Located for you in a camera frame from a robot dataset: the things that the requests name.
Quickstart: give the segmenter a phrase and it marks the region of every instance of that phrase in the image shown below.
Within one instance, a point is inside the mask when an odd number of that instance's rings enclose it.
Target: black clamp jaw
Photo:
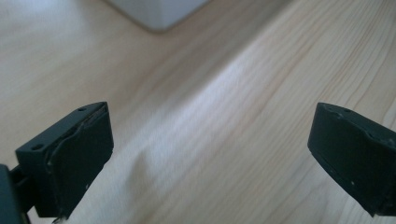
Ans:
[[[110,159],[114,143],[107,103],[83,106],[16,150],[11,172],[0,164],[0,220],[30,223],[40,217],[68,218]]]
[[[319,103],[308,147],[371,216],[396,216],[396,133],[349,109]]]

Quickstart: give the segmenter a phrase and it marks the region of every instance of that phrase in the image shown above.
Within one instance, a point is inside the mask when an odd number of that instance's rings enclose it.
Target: wood grain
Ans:
[[[114,154],[65,223],[395,223],[306,147],[317,102],[396,130],[395,37],[392,0],[212,0],[160,35],[103,1],[1,0],[0,162],[108,101]]]

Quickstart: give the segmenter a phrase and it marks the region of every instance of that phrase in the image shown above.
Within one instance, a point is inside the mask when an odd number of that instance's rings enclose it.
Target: black plastic piece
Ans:
[[[0,166],[0,209],[23,215],[22,222],[0,222],[29,223],[24,213],[33,205],[40,217],[68,218],[113,147],[107,103],[86,105],[59,120],[16,150],[19,166],[11,172]],[[6,210],[0,218],[15,217]]]
[[[30,223],[22,212],[20,200],[8,168],[0,164],[0,222],[5,224]]]
[[[396,133],[343,107],[319,103],[308,147],[371,216],[396,216]]]

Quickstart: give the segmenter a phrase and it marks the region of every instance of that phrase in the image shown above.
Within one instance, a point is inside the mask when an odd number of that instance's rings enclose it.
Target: screw hole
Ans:
[[[42,148],[44,145],[43,144],[37,144],[34,147],[32,147],[32,150],[39,150],[40,148]]]
[[[374,140],[380,140],[379,138],[377,138],[376,136],[374,136],[372,133],[369,133],[369,136],[370,136],[371,138],[373,138]]]
[[[393,140],[393,139],[389,139],[388,140],[388,146],[390,146],[390,147],[395,147],[395,141]]]
[[[341,113],[332,112],[336,119],[342,119],[344,116]]]

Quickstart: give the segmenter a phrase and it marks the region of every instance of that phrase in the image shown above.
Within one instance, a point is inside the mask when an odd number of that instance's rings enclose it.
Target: white box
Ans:
[[[164,31],[208,0],[107,0],[153,31]]]

